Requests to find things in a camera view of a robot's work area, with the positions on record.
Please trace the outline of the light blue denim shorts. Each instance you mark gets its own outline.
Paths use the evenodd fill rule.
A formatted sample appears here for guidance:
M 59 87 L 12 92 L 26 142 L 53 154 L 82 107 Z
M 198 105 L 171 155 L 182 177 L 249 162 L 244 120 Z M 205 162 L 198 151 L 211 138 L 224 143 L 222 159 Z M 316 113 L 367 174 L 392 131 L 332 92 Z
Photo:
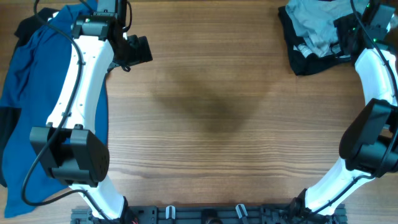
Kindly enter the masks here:
M 331 54 L 331 44 L 338 40 L 334 21 L 353 13 L 349 0 L 290 0 L 285 11 L 292 21 L 296 36 L 319 57 Z

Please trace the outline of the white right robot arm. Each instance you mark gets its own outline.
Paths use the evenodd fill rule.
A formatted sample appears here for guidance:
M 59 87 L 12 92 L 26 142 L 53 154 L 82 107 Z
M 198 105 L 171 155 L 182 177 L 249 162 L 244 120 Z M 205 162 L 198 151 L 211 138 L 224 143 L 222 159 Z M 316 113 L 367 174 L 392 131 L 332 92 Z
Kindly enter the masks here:
M 397 172 L 396 56 L 372 36 L 371 27 L 359 26 L 363 39 L 355 69 L 366 106 L 342 136 L 334 166 L 291 203 L 291 214 L 303 220 L 333 215 L 360 186 Z

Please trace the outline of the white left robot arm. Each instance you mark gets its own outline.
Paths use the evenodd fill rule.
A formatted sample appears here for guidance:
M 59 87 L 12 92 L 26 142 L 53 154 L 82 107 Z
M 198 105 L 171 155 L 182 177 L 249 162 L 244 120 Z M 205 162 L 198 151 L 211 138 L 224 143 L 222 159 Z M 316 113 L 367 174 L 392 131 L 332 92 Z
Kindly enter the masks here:
M 114 67 L 152 60 L 146 37 L 125 36 L 115 12 L 78 16 L 72 25 L 72 54 L 55 108 L 44 127 L 34 126 L 30 143 L 46 175 L 80 194 L 94 223 L 138 223 L 126 198 L 108 177 L 109 150 L 95 135 L 95 117 L 105 75 Z

